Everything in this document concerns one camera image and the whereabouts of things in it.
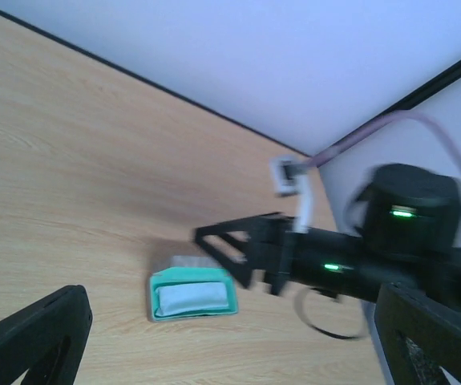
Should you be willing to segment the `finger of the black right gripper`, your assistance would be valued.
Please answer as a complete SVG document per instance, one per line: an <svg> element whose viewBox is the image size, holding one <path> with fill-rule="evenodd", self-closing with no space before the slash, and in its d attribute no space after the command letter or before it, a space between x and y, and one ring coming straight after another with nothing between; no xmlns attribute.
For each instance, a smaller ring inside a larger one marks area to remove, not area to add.
<svg viewBox="0 0 461 385"><path fill-rule="evenodd" d="M275 256L281 248L283 233L292 227L293 217L282 213L267 213L223 221L194 229L193 241L218 262L231 257L212 243L220 239L242 255L251 265L265 265L269 255Z"/></svg>

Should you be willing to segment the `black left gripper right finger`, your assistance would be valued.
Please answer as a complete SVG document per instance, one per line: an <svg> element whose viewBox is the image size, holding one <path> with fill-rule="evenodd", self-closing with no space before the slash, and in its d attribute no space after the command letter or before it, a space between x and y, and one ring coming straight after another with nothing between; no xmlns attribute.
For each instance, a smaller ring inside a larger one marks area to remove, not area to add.
<svg viewBox="0 0 461 385"><path fill-rule="evenodd" d="M394 284L379 290L374 323L396 384L461 383L461 313Z"/></svg>

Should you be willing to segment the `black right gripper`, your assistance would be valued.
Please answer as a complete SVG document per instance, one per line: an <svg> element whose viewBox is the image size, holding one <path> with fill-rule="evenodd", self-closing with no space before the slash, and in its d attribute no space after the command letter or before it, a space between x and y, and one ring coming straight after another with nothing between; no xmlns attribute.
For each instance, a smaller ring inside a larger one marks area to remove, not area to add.
<svg viewBox="0 0 461 385"><path fill-rule="evenodd" d="M400 283L444 305L461 305L461 186L407 164L375 168L355 197L366 203L357 236L311 229L283 257L225 258L221 266L245 289L266 284L280 296L290 279L320 290L375 302L380 286Z"/></svg>

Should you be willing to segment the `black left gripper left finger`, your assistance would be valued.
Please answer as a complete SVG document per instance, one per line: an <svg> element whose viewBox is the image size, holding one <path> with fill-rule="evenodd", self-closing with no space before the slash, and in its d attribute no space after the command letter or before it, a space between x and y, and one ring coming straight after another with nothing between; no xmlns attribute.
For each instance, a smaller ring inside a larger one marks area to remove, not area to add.
<svg viewBox="0 0 461 385"><path fill-rule="evenodd" d="M0 384L72 384L92 325L86 289L69 285L0 321Z"/></svg>

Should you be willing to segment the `grey leather glasses case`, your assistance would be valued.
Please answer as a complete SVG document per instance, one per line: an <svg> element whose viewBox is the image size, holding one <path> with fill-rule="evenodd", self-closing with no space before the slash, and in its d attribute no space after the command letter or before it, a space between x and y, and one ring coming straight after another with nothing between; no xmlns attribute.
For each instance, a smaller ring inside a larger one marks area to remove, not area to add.
<svg viewBox="0 0 461 385"><path fill-rule="evenodd" d="M174 255L154 261L145 293L153 322L229 316L239 311L232 276L208 257Z"/></svg>

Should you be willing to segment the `blue cleaning cloth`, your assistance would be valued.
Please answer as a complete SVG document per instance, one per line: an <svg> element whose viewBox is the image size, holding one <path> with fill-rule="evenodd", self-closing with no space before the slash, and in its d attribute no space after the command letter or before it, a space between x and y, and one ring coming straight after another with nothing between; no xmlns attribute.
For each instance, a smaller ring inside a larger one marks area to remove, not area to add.
<svg viewBox="0 0 461 385"><path fill-rule="evenodd" d="M226 286L222 282L196 282L161 286L156 290L160 317L198 310L221 310L228 307Z"/></svg>

